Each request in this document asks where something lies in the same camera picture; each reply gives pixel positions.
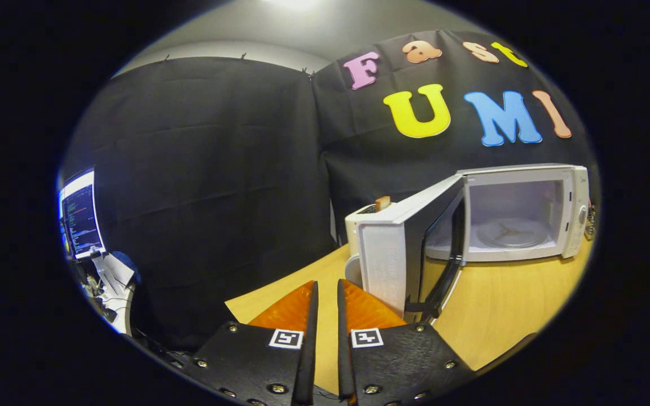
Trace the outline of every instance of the glass turntable plate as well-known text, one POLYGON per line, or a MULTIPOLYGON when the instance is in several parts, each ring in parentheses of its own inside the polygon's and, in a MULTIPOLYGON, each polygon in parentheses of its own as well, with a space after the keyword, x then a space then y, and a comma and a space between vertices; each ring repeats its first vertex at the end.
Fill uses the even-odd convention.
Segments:
POLYGON ((542 244, 548 238, 543 223, 523 218, 501 218, 481 224, 478 239, 488 246, 504 249, 523 249, 542 244))

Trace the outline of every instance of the cable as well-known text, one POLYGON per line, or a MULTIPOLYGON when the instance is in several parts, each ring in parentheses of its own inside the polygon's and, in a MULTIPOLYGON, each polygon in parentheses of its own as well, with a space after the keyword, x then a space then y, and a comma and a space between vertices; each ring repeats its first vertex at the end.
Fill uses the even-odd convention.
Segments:
POLYGON ((125 288, 126 290, 132 290, 132 288, 128 287, 127 285, 125 285, 124 283, 122 283, 121 280, 117 279, 116 276, 112 275, 112 277, 114 278, 114 280, 116 280, 117 282, 119 282, 120 285, 124 286, 124 288, 125 288))
POLYGON ((340 399, 340 398, 331 398, 330 396, 325 395, 325 394, 322 393, 321 391, 318 391, 318 395, 320 395, 320 396, 322 396, 323 398, 326 398, 326 399, 340 400, 340 402, 342 402, 343 400, 347 400, 347 399, 340 399))
POLYGON ((123 299, 123 298, 108 298, 106 301, 102 301, 102 303, 107 303, 108 301, 126 301, 132 303, 132 301, 128 301, 127 299, 123 299))

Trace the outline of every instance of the ceiling light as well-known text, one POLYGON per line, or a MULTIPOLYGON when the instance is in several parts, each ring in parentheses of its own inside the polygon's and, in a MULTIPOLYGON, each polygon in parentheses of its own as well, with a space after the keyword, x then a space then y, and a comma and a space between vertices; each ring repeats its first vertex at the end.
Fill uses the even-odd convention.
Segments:
POLYGON ((319 0, 263 0, 263 2, 275 3, 276 5, 282 5, 289 8, 299 8, 300 10, 302 10, 302 8, 308 8, 318 1, 319 0))

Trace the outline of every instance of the monitor screen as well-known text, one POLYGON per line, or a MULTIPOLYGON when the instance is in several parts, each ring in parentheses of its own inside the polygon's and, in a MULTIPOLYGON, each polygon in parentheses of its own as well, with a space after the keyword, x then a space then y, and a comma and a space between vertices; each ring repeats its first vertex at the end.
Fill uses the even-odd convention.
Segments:
POLYGON ((97 223, 94 180, 95 172, 91 167, 70 180, 59 195, 65 232, 72 242, 69 251, 75 259, 88 257, 92 247, 105 251, 97 223))

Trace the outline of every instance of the foam letter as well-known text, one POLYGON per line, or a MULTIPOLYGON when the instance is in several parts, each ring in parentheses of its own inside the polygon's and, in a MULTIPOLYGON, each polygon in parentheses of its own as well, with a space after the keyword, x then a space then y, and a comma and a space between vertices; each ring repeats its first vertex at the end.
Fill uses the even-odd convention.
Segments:
POLYGON ((425 136, 438 135, 446 131, 446 128, 451 125, 451 113, 448 111, 446 101, 443 100, 441 90, 443 90, 443 86, 437 83, 425 85, 418 89, 418 93, 428 98, 428 101, 431 103, 431 108, 433 108, 433 113, 435 113, 433 120, 427 123, 421 123, 415 118, 413 107, 410 104, 412 93, 397 92, 383 99, 383 103, 390 106, 395 127, 401 134, 412 138, 423 138, 425 136))
POLYGON ((377 65, 371 59, 378 59, 379 57, 375 52, 368 52, 368 54, 343 64, 343 67, 348 68, 350 75, 353 76, 353 90, 375 83, 375 78, 368 76, 368 72, 377 72, 377 65))
POLYGON ((500 52, 503 52, 503 54, 504 54, 508 59, 510 59, 511 61, 513 61, 514 64, 516 64, 516 65, 518 65, 518 66, 520 66, 520 67, 524 67, 524 68, 527 68, 527 67, 528 67, 528 65, 526 64, 526 62, 523 62, 523 61, 521 61, 520 59, 516 58, 516 56, 513 54, 513 51, 511 51, 510 49, 506 48, 505 46, 502 46, 502 45, 499 44, 499 43, 492 43, 492 44, 490 44, 490 46, 492 46, 493 48, 497 49, 497 50, 500 51, 500 52))
POLYGON ((553 128, 555 134, 561 138, 570 138, 571 136, 570 128, 568 128, 567 125, 565 125, 565 122, 563 122, 563 118, 560 116, 558 110, 556 110, 555 106, 553 105, 553 102, 550 100, 550 95, 541 90, 534 90, 533 95, 538 100, 541 100, 541 103, 543 103, 543 107, 546 108, 548 115, 551 116, 551 120, 555 125, 555 127, 553 128))
POLYGON ((518 92, 503 93, 503 108, 494 102, 483 92, 467 93, 463 98, 472 103, 480 118, 485 135, 481 142, 486 147, 502 145, 505 140, 498 134, 496 125, 508 137, 508 141, 516 141, 516 130, 518 139, 522 142, 541 142, 543 137, 536 130, 531 115, 523 104, 523 96, 518 92))
POLYGON ((463 43, 463 46, 481 61, 491 62, 492 64, 498 63, 498 57, 486 51, 485 46, 479 43, 463 43))
POLYGON ((413 41, 403 47, 403 52, 407 54, 406 58, 413 64, 420 64, 430 58, 437 58, 443 55, 443 51, 433 47, 426 41, 413 41))

